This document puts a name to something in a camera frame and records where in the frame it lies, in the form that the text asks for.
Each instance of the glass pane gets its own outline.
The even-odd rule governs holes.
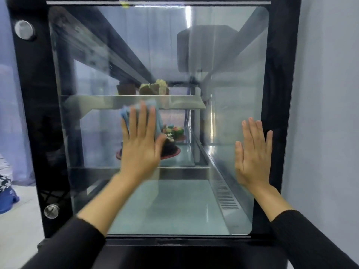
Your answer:
[[[49,19],[74,213],[121,169],[119,110],[152,100],[176,153],[164,149],[110,234],[248,234],[234,144],[261,116],[267,10],[54,6]]]

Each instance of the round knob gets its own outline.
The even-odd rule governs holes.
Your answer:
[[[60,208],[57,205],[51,204],[44,209],[44,215],[49,219],[55,219],[59,216],[59,211]]]
[[[35,37],[35,29],[31,23],[20,20],[15,23],[15,34],[24,40],[31,40]]]

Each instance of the metal vent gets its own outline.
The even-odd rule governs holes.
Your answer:
[[[216,193],[222,209],[239,209],[224,181],[219,180],[216,182]]]

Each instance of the black sleeve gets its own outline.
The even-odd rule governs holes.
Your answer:
[[[271,227],[295,269],[359,268],[298,211],[282,212],[271,222]]]
[[[100,231],[73,217],[22,269],[90,269],[104,244]]]

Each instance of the refrigerated display case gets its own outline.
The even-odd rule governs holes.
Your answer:
[[[273,130],[280,190],[300,2],[8,0],[45,237],[121,170],[120,109],[152,100],[163,123],[184,129],[181,152],[130,197],[108,240],[271,240],[236,181],[234,144],[248,117]],[[157,80],[165,94],[141,93]]]

